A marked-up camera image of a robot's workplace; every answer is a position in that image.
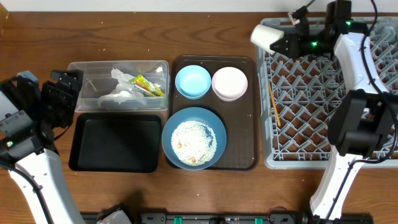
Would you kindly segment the white napkin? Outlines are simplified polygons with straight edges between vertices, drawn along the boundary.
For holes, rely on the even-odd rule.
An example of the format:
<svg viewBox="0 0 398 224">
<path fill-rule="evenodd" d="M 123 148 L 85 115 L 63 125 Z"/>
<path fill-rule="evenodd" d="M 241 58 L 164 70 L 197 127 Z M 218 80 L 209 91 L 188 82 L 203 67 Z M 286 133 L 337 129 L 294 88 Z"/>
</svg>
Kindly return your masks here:
<svg viewBox="0 0 398 224">
<path fill-rule="evenodd" d="M 121 104 L 127 100 L 137 100 L 144 105 L 146 104 L 143 100 L 144 94 L 135 86 L 135 84 L 129 82 L 134 78 L 134 76 L 123 73 L 117 68 L 113 68 L 111 70 L 111 78 L 117 79 L 118 84 L 110 94 L 99 97 L 99 106 L 101 106 L 105 101 L 114 101 Z"/>
</svg>

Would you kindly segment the yellow green snack wrapper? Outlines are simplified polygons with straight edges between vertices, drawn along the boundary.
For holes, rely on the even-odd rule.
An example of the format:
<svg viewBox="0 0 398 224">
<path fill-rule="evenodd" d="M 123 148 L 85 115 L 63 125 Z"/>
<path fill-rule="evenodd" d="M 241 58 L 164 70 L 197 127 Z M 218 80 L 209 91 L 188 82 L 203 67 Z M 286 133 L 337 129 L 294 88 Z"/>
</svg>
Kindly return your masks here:
<svg viewBox="0 0 398 224">
<path fill-rule="evenodd" d="M 157 85 L 144 78 L 143 75 L 138 75 L 130 79 L 129 83 L 134 84 L 140 91 L 148 96 L 164 96 L 164 92 Z"/>
</svg>

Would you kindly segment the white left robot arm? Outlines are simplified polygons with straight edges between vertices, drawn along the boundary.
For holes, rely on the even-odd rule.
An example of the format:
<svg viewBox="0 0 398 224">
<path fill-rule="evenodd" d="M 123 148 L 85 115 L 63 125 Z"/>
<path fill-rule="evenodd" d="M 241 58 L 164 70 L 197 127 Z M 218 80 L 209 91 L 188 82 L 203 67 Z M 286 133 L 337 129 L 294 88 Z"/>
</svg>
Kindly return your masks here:
<svg viewBox="0 0 398 224">
<path fill-rule="evenodd" d="M 40 84 L 29 71 L 1 82 L 1 167 L 19 186 L 36 223 L 84 223 L 63 175 L 55 128 L 67 130 L 81 70 L 53 70 Z"/>
</svg>

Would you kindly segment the wooden chopstick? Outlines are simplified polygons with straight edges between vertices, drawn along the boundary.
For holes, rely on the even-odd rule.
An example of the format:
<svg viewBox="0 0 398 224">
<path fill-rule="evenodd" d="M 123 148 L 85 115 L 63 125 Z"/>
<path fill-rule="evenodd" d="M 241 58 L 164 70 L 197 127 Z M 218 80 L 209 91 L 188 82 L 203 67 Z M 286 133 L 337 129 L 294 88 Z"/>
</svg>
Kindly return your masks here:
<svg viewBox="0 0 398 224">
<path fill-rule="evenodd" d="M 277 107 L 276 107 L 276 103 L 275 103 L 274 94 L 273 94 L 273 91 L 272 91 L 271 82 L 268 82 L 268 86 L 269 86 L 269 93 L 270 93 L 270 98 L 271 98 L 272 106 L 273 106 L 274 113 L 275 113 L 275 120 L 276 120 L 276 122 L 277 122 L 277 126 L 280 127 L 280 126 L 281 126 L 281 123 L 280 123 L 279 113 L 278 113 L 278 111 L 277 111 Z"/>
</svg>

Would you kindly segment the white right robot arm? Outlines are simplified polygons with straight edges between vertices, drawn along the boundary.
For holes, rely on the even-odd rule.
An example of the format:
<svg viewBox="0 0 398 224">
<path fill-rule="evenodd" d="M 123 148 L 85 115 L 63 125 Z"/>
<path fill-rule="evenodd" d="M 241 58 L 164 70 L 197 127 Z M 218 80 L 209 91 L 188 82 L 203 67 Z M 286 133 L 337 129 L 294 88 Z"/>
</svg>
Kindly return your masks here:
<svg viewBox="0 0 398 224">
<path fill-rule="evenodd" d="M 336 223 L 355 177 L 364 164 L 388 160 L 397 146 L 393 140 L 384 157 L 372 159 L 390 130 L 397 129 L 397 96 L 389 93 L 371 55 L 373 26 L 351 18 L 351 1 L 333 1 L 326 7 L 325 27 L 310 34 L 308 9 L 288 13 L 297 33 L 282 33 L 268 45 L 268 52 L 290 58 L 330 54 L 340 63 L 346 94 L 328 125 L 331 144 L 329 165 L 310 199 L 308 223 Z"/>
</svg>

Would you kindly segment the white cup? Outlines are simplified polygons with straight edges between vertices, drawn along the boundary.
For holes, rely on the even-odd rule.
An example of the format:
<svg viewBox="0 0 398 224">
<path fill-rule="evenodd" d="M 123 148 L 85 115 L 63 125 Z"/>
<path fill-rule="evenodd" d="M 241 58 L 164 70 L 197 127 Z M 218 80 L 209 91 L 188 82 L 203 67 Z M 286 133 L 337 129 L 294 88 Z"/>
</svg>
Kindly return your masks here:
<svg viewBox="0 0 398 224">
<path fill-rule="evenodd" d="M 259 24 L 251 34 L 251 42 L 270 55 L 274 55 L 275 52 L 271 49 L 271 44 L 280 40 L 283 36 L 283 31 Z"/>
</svg>

